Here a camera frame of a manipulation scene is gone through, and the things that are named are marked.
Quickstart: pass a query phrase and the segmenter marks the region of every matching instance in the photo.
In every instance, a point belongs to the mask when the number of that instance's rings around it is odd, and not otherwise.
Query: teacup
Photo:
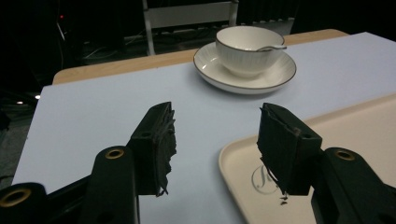
[[[282,45],[282,35],[260,27],[233,26],[217,32],[216,50],[219,61],[239,77],[255,77],[271,67],[281,49],[258,51],[262,47]]]

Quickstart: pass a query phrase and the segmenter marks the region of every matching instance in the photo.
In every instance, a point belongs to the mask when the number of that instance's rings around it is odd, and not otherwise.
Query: spoon
[[[286,49],[286,45],[271,45],[271,46],[265,46],[260,49],[257,49],[256,51],[267,51],[267,50],[273,50],[273,49]]]

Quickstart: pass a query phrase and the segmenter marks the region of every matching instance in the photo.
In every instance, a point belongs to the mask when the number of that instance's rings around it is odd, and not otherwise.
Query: plastic tray
[[[396,94],[304,121],[323,138],[322,149],[344,147],[363,156],[379,177],[396,186]],[[308,196],[282,199],[262,167],[257,135],[231,142],[219,168],[248,223],[316,223]]]

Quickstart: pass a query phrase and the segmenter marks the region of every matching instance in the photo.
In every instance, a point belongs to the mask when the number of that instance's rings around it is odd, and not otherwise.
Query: white saucer
[[[213,86],[240,94],[275,91],[289,82],[297,70],[294,60],[283,52],[274,65],[256,77],[237,77],[219,62],[214,42],[197,50],[194,55],[194,64],[201,77]]]

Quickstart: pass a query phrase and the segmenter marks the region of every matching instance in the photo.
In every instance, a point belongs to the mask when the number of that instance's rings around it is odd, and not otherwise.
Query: chair
[[[213,21],[229,21],[230,26],[235,26],[237,10],[237,0],[155,8],[149,8],[147,0],[143,0],[143,13],[148,41],[148,55],[155,55],[151,29]]]

